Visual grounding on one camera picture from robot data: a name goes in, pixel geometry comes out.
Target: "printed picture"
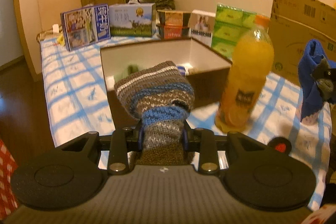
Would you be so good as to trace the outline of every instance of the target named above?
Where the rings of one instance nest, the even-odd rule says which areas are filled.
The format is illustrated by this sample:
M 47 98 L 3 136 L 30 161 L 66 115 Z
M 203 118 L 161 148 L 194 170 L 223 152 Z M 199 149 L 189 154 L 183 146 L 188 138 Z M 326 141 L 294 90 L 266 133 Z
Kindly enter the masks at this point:
M 85 46 L 96 42 L 97 37 L 93 29 L 94 20 L 92 8 L 86 8 L 65 14 L 68 41 L 71 48 Z
M 208 23 L 209 17 L 207 16 L 198 16 L 197 23 L 195 25 L 195 30 L 203 31 L 203 32 L 209 32 L 209 23 Z
M 112 5 L 109 13 L 112 35 L 152 36 L 152 5 Z

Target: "knitted sock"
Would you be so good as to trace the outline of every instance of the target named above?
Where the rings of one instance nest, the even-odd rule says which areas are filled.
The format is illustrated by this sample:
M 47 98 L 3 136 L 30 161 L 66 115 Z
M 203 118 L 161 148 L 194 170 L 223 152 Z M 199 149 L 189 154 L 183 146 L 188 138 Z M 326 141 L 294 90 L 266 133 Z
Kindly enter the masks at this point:
M 131 74 L 115 83 L 125 109 L 142 119 L 144 140 L 137 164 L 181 165 L 189 160 L 181 136 L 194 91 L 172 61 Z

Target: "bottle label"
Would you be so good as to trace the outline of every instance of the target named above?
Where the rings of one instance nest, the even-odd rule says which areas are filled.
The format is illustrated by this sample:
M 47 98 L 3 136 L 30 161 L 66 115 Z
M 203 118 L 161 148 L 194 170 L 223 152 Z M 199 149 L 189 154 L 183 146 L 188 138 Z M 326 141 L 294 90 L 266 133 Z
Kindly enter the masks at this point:
M 248 107 L 253 102 L 254 92 L 244 93 L 242 90 L 238 89 L 236 95 L 236 104 L 240 107 Z

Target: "stacked boxes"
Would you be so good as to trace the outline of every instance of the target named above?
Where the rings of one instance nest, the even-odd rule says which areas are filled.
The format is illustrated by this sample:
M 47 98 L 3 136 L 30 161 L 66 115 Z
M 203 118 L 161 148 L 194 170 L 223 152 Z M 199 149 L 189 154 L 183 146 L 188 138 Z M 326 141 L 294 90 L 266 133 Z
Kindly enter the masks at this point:
M 157 25 L 161 38 L 188 37 L 190 12 L 157 10 L 160 24 Z
M 231 58 L 240 37 L 253 27 L 256 13 L 217 4 L 211 47 Z

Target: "orange juice bottle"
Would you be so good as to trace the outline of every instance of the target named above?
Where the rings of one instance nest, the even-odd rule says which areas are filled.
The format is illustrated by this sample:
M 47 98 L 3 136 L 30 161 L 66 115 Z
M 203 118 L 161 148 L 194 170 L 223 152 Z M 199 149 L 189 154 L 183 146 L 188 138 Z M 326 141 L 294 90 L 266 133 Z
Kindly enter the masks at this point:
M 255 26 L 238 41 L 232 67 L 215 117 L 223 132 L 243 131 L 270 72 L 274 49 L 267 34 L 269 18 L 257 15 Z

